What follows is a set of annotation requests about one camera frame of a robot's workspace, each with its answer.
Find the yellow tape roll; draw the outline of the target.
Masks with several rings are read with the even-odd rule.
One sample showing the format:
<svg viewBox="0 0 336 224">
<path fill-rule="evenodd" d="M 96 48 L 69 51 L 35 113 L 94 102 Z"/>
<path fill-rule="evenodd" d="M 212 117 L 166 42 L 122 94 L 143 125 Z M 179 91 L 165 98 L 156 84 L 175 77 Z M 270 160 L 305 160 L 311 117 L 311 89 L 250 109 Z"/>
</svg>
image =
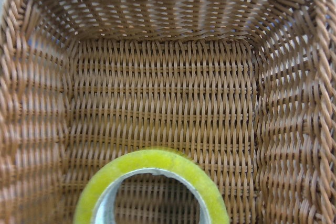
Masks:
<svg viewBox="0 0 336 224">
<path fill-rule="evenodd" d="M 157 148 L 125 154 L 101 168 L 81 193 L 73 222 L 115 223 L 120 185 L 131 176 L 145 173 L 174 178 L 186 186 L 200 205 L 200 223 L 229 223 L 222 195 L 211 178 L 183 155 Z"/>
</svg>

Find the brown wicker basket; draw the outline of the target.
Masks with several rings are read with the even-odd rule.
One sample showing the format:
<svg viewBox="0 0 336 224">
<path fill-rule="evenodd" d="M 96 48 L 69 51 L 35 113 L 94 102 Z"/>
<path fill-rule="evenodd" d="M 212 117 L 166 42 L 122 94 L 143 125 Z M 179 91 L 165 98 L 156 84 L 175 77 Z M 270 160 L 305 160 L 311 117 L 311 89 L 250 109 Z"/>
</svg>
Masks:
<svg viewBox="0 0 336 224">
<path fill-rule="evenodd" d="M 159 146 L 231 223 L 335 223 L 334 0 L 5 0 L 1 223 L 71 223 Z"/>
</svg>

